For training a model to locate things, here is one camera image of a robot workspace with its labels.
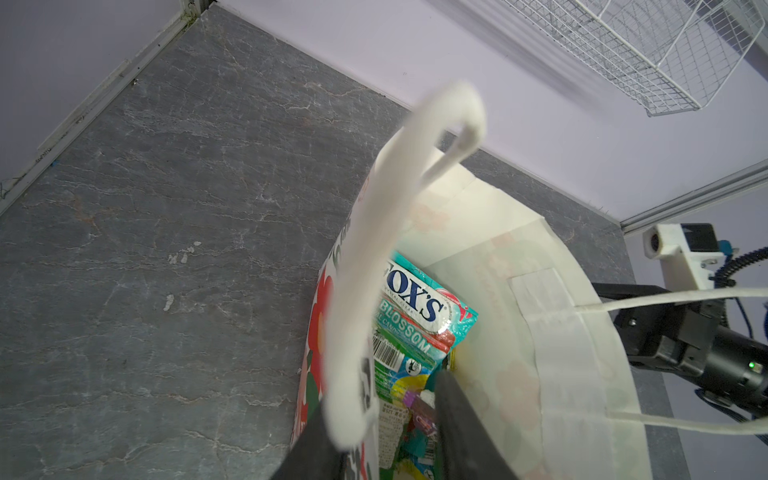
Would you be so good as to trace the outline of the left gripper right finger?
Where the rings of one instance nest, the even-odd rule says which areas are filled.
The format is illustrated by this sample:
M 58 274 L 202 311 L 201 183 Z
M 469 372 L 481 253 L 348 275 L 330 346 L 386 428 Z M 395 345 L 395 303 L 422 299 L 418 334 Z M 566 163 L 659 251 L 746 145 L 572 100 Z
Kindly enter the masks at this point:
M 451 372 L 437 373 L 435 395 L 442 478 L 517 480 Z

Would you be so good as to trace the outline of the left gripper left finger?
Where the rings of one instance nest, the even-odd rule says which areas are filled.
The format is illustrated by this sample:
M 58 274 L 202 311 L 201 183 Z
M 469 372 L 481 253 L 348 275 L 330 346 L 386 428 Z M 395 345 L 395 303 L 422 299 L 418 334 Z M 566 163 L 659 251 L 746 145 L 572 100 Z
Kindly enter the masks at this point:
M 328 435 L 323 404 L 309 418 L 271 480 L 332 480 L 342 478 L 343 454 Z

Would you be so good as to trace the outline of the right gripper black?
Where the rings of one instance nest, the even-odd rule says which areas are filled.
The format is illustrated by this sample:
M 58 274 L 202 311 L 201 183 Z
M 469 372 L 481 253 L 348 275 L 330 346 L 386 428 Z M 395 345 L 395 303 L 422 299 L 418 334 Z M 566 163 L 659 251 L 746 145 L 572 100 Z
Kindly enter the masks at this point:
M 767 412 L 767 346 L 724 325 L 725 301 L 623 307 L 613 319 L 629 363 L 674 374 L 720 411 Z

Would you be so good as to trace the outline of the white floral paper bag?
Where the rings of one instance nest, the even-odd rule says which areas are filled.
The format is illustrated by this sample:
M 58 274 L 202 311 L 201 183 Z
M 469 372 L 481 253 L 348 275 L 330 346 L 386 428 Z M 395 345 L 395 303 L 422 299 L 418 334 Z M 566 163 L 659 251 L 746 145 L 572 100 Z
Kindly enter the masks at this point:
M 650 426 L 613 417 L 642 413 L 610 312 L 540 215 L 463 166 L 485 133 L 457 81 L 379 152 L 320 270 L 291 448 L 323 404 L 342 478 L 379 477 L 374 309 L 398 252 L 478 310 L 451 373 L 518 479 L 647 479 Z

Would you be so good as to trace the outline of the teal Fox's mint bag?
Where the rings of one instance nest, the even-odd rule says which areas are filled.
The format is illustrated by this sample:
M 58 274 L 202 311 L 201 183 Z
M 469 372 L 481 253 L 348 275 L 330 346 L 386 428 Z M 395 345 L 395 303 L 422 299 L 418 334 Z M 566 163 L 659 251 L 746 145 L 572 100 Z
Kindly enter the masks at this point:
M 398 252 L 384 272 L 377 327 L 433 369 L 468 335 L 478 313 Z

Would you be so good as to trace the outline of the green candy bag back side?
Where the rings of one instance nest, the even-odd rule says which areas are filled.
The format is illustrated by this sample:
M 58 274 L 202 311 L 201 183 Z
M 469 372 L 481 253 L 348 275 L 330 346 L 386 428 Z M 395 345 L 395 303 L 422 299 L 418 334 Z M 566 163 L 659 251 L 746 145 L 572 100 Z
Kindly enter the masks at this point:
M 372 346 L 376 391 L 390 404 L 402 402 L 407 391 L 423 390 L 438 366 L 380 329 L 374 330 Z

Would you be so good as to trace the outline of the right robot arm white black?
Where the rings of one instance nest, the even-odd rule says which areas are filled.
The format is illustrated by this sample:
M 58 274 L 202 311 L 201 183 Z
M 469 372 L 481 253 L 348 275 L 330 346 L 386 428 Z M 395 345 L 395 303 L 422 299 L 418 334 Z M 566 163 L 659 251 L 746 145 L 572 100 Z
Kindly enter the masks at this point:
M 614 419 L 700 433 L 767 439 L 767 346 L 725 326 L 726 302 L 764 297 L 764 288 L 740 288 L 733 276 L 766 260 L 761 248 L 728 260 L 705 275 L 713 286 L 672 292 L 658 286 L 596 283 L 629 363 L 671 373 L 696 388 L 697 397 L 732 418 L 712 424 L 671 417 L 615 413 Z

